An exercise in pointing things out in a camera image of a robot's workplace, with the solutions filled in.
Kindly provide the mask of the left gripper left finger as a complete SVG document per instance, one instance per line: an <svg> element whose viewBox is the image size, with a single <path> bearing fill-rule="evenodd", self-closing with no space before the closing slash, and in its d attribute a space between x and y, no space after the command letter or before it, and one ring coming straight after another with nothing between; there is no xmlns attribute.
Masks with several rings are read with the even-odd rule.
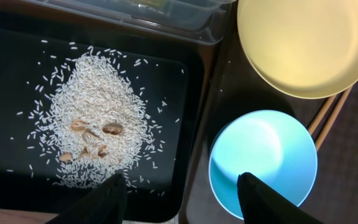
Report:
<svg viewBox="0 0 358 224"><path fill-rule="evenodd" d="M114 174L47 224L121 224L127 208L127 186Z"/></svg>

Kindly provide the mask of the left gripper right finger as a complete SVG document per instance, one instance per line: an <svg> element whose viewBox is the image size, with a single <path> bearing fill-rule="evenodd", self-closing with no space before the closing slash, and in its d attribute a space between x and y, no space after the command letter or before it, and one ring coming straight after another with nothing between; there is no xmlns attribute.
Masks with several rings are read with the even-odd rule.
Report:
<svg viewBox="0 0 358 224"><path fill-rule="evenodd" d="M238 176L237 196L245 224L322 224L250 172Z"/></svg>

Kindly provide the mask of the light blue bowl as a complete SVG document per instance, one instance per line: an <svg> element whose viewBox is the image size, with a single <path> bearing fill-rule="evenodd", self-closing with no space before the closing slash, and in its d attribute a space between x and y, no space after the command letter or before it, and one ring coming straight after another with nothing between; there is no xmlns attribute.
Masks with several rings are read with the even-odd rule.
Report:
<svg viewBox="0 0 358 224"><path fill-rule="evenodd" d="M213 194L242 219L237 178L250 172L299 207L316 180L318 158L308 130L281 111L259 110L228 123L215 136L208 175Z"/></svg>

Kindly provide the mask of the pile of rice scraps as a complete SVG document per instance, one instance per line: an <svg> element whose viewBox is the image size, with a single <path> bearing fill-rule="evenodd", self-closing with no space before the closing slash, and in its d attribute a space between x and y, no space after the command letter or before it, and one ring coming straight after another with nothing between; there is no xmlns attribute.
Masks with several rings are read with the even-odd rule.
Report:
<svg viewBox="0 0 358 224"><path fill-rule="evenodd" d="M88 47L73 60L69 76L58 74L48 112L39 115L40 143L58 149L58 185L93 189L121 173L130 192L135 181L129 169L162 151L155 145L159 126L122 76L118 55L118 50L101 54Z"/></svg>

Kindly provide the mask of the black waste tray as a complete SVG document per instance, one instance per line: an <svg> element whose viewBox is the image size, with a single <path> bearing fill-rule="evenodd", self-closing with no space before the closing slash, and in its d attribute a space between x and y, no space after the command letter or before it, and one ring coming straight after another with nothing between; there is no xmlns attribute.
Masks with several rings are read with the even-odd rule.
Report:
<svg viewBox="0 0 358 224"><path fill-rule="evenodd" d="M40 143L39 115L88 48L117 63L146 102L162 148L129 169L126 219L165 222L180 210L204 79L200 56L177 42L0 11L0 208L60 213L86 195L58 185L56 147Z"/></svg>

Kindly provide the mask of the clear plastic waste bin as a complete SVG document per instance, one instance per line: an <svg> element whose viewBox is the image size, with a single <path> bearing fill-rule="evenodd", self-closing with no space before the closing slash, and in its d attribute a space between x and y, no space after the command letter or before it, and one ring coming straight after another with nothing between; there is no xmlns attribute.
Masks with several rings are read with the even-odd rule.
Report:
<svg viewBox="0 0 358 224"><path fill-rule="evenodd" d="M218 43L235 0L27 0L202 45Z"/></svg>

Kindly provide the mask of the right wooden chopstick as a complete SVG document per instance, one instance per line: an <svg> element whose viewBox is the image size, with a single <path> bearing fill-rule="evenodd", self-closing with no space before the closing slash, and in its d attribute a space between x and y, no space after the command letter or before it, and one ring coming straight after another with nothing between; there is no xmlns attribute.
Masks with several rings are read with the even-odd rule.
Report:
<svg viewBox="0 0 358 224"><path fill-rule="evenodd" d="M347 90L344 91L344 93L340 96L340 99L338 100L337 104L335 105L332 113L330 114L327 122L324 124L319 136L317 137L317 140L315 142L316 150L319 151L320 147L322 146L324 140L326 139L329 131L331 130L336 118L338 117L342 107L344 106L344 103L347 100L347 97L349 96L350 92L352 90L352 86L350 86Z"/></svg>

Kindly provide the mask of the wooden chopstick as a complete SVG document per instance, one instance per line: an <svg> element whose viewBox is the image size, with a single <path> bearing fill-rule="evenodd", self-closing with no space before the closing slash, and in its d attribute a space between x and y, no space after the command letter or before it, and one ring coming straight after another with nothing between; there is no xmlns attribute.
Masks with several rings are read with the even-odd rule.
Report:
<svg viewBox="0 0 358 224"><path fill-rule="evenodd" d="M340 99L338 100L337 104L335 105L332 113L330 114L327 122L324 124L319 136L317 137L317 140L315 142L316 150L319 151L320 147L322 146L324 140L326 139L329 131L331 130L336 118L338 117L342 107L344 106L344 103L347 100L347 97L349 96L350 92L352 90L352 86L350 86L347 90L344 91L344 93L340 96Z"/></svg>
<svg viewBox="0 0 358 224"><path fill-rule="evenodd" d="M324 118L326 112L331 107L332 103L336 99L337 95L330 96L324 103L324 105L321 107L321 109L318 111L317 115L315 116L312 123L309 125L308 131L312 135L316 128L319 126L321 120Z"/></svg>

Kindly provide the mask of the dark brown serving tray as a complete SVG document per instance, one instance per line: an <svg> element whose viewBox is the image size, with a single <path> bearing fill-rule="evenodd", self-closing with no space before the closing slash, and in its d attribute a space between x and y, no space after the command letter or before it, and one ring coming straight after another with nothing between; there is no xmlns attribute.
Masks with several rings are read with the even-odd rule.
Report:
<svg viewBox="0 0 358 224"><path fill-rule="evenodd" d="M220 206L208 179L211 143L226 124L253 110L288 113L309 126L324 100L304 100L267 84L248 63L231 14L191 158L185 203L178 223L237 223ZM358 82L318 151L318 175L302 209L324 223L358 223Z"/></svg>

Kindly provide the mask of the left wooden chopstick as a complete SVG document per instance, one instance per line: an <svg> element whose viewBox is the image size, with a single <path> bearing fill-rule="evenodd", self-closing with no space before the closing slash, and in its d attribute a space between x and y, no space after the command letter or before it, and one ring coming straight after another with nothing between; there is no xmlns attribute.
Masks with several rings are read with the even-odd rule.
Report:
<svg viewBox="0 0 358 224"><path fill-rule="evenodd" d="M324 118L326 112L331 107L332 103L336 99L337 95L330 96L324 103L324 105L321 107L321 109L318 111L317 115L315 116L312 123L309 125L308 131L312 135L316 128L319 126L321 120Z"/></svg>

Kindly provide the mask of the yellow plate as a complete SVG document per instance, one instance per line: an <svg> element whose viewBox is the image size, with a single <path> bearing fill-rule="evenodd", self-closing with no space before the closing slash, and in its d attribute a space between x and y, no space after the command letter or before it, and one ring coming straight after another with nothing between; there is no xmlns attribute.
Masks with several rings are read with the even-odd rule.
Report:
<svg viewBox="0 0 358 224"><path fill-rule="evenodd" d="M240 0L237 27L254 70L297 98L326 98L358 81L358 0Z"/></svg>

